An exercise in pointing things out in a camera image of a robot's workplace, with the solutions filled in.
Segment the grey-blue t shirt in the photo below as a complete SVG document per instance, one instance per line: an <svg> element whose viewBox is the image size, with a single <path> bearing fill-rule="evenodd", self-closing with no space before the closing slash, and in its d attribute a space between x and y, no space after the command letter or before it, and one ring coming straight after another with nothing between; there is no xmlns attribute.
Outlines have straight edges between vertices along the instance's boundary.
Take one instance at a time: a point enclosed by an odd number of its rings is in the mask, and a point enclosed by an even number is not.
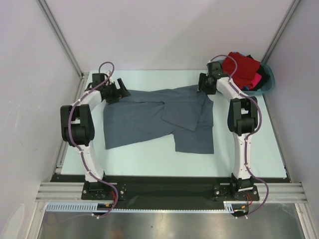
<svg viewBox="0 0 319 239"><path fill-rule="evenodd" d="M106 149L173 135L177 152L214 153L213 101L196 85L130 94L104 108Z"/></svg>

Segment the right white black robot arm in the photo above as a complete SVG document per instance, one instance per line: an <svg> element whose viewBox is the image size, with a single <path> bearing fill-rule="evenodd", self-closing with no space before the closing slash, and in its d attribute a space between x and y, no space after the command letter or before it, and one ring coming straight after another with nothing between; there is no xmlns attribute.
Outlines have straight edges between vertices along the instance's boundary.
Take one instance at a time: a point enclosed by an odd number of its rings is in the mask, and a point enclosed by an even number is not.
<svg viewBox="0 0 319 239"><path fill-rule="evenodd" d="M228 186L215 186L217 201L258 201L257 186L251 175L251 141L258 126L258 103L243 93L219 61L207 64L208 72L199 75L198 90L208 95L220 92L229 102L227 126L234 139L234 169Z"/></svg>

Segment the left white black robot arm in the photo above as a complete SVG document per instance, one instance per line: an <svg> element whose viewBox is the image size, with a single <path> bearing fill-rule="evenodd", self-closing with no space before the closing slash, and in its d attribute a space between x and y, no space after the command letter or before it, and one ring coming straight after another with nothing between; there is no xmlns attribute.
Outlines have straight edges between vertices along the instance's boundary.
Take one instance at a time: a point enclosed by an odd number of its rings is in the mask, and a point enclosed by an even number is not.
<svg viewBox="0 0 319 239"><path fill-rule="evenodd" d="M73 104L60 108L62 139L81 158L85 170L85 181L97 182L92 192L99 199L105 199L109 196L110 186L103 182L105 172L98 163L94 149L95 127L92 111L102 102L114 104L130 95L121 78L118 78L117 83L115 83L111 72L94 73L92 82L82 96Z"/></svg>

